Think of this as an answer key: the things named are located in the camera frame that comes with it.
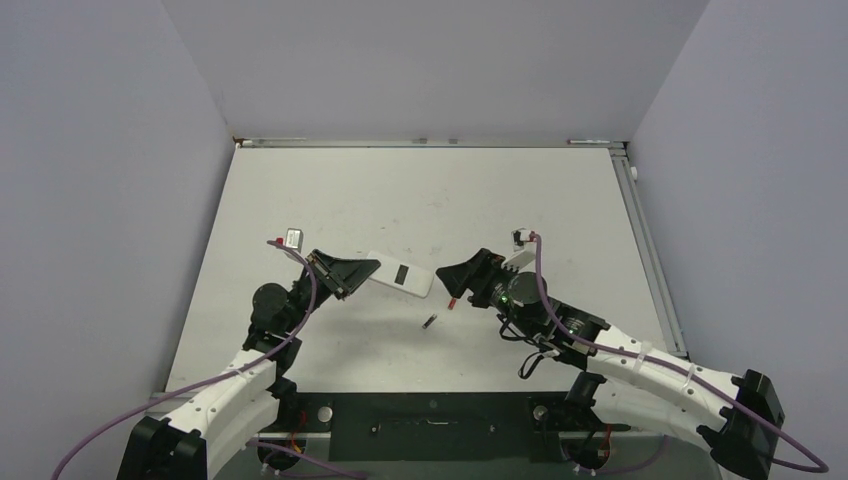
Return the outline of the white remote control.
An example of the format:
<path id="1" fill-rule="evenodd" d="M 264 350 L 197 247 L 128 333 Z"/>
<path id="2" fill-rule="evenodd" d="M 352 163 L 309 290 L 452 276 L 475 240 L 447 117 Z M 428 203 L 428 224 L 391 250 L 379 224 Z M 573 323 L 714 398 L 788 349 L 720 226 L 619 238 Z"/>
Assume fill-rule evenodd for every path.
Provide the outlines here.
<path id="1" fill-rule="evenodd" d="M 377 251 L 370 251 L 366 259 L 380 263 L 370 281 L 417 298 L 429 295 L 434 281 L 432 271 Z"/>

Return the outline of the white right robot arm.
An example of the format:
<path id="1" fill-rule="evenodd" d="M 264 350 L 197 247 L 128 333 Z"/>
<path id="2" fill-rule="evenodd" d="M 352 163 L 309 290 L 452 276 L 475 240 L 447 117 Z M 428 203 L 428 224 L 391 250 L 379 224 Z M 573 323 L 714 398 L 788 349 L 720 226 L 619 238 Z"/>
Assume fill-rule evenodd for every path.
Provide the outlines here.
<path id="1" fill-rule="evenodd" d="M 669 355 L 601 317 L 551 297 L 545 279 L 482 248 L 436 271 L 454 298 L 493 308 L 499 320 L 553 360 L 592 383 L 567 397 L 579 428 L 597 421 L 655 430 L 705 449 L 724 469 L 766 479 L 785 415 L 771 379 L 733 374 Z"/>

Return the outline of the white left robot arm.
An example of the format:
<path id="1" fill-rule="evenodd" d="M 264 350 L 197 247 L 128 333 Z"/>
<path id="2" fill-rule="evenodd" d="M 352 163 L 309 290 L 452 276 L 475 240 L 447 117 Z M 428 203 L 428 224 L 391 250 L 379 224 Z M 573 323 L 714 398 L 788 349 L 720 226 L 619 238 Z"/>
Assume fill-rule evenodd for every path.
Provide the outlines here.
<path id="1" fill-rule="evenodd" d="M 241 349 L 218 376 L 189 387 L 185 403 L 134 426 L 118 478 L 212 479 L 262 429 L 294 424 L 297 386 L 284 375 L 299 352 L 298 333 L 327 299 L 346 299 L 381 264 L 285 252 L 301 264 L 300 276 L 289 287 L 266 283 L 255 291 Z"/>

